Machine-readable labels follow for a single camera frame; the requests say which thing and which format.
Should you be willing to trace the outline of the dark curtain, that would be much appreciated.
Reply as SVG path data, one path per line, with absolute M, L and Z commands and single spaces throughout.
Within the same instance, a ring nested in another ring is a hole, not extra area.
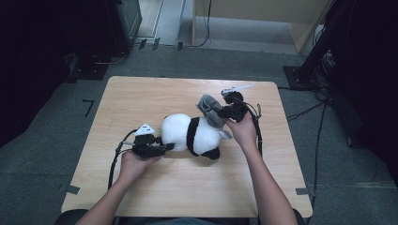
M 0 148 L 24 133 L 77 53 L 71 24 L 88 0 L 0 0 Z
M 331 28 L 331 87 L 357 116 L 348 128 L 387 165 L 398 187 L 398 0 L 337 0 L 348 4 Z

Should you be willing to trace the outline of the person's right hand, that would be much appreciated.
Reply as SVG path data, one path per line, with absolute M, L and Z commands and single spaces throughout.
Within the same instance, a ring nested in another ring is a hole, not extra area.
M 253 118 L 248 112 L 240 122 L 234 122 L 232 119 L 228 119 L 226 125 L 232 130 L 233 137 L 244 152 L 257 149 L 256 130 Z

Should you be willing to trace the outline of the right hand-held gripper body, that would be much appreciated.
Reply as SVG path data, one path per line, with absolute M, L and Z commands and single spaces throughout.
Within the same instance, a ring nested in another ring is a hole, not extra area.
M 248 107 L 244 102 L 244 98 L 240 93 L 240 90 L 250 88 L 252 86 L 253 85 L 251 83 L 242 86 L 233 86 L 229 88 L 232 93 L 227 97 L 223 98 L 224 101 L 226 102 L 226 106 L 231 107 L 230 113 L 232 115 L 232 119 L 235 120 L 236 122 L 240 122 L 243 119 L 246 112 L 248 111 Z

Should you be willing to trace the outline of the dark equipment cabinet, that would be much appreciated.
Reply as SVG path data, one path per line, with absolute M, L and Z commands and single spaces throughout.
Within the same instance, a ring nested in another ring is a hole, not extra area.
M 108 14 L 118 54 L 129 53 L 142 22 L 138 0 L 107 0 Z

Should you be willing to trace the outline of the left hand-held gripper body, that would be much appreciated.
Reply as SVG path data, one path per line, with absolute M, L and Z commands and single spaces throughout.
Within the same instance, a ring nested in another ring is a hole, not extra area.
M 132 151 L 140 158 L 149 158 L 149 150 L 155 142 L 155 129 L 149 124 L 143 124 L 134 132 Z

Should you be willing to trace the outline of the black floor base plate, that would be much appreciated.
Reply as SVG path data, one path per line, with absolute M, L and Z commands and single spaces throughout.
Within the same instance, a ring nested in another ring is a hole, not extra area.
M 68 82 L 75 83 L 77 80 L 101 81 L 106 73 L 107 65 L 83 64 L 78 61 L 68 77 Z

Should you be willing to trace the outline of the grey cloth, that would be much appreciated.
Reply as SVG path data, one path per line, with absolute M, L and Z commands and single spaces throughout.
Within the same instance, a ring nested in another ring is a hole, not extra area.
M 222 128 L 225 125 L 225 120 L 218 116 L 218 111 L 222 109 L 222 105 L 214 97 L 202 95 L 196 107 L 203 114 L 210 126 Z

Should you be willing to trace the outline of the black and white panda plush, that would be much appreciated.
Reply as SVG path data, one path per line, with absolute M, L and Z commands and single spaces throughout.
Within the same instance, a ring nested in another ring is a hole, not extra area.
M 218 159 L 221 141 L 231 138 L 228 131 L 211 126 L 204 116 L 191 118 L 184 113 L 171 114 L 161 125 L 163 144 L 172 144 L 175 152 L 189 150 L 196 157 Z

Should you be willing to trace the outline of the person's left hand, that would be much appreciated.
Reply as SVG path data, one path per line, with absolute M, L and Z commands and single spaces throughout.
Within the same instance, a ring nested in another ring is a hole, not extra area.
M 161 157 L 150 157 L 147 159 L 140 158 L 132 152 L 126 152 L 122 155 L 120 174 L 118 179 L 130 186 L 145 171 L 145 169 L 159 161 Z

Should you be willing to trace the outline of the light wooden cabinet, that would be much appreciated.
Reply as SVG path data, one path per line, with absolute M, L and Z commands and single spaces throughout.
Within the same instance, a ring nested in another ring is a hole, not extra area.
M 211 17 L 286 23 L 298 53 L 303 53 L 317 26 L 334 0 L 193 0 L 192 38 L 196 17 Z

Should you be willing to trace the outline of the black metal stand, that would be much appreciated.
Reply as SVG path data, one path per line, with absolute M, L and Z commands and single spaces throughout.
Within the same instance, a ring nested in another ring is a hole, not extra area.
M 342 20 L 352 1 L 353 0 L 338 0 L 338 3 L 332 5 L 335 10 L 331 16 L 328 16 L 329 23 L 301 67 L 283 67 L 285 77 L 291 89 L 316 90 L 321 88 L 320 84 L 315 83 L 314 70 L 316 65 L 323 58 L 323 55 L 327 52 L 331 42 L 331 36 L 336 31 L 338 23 Z

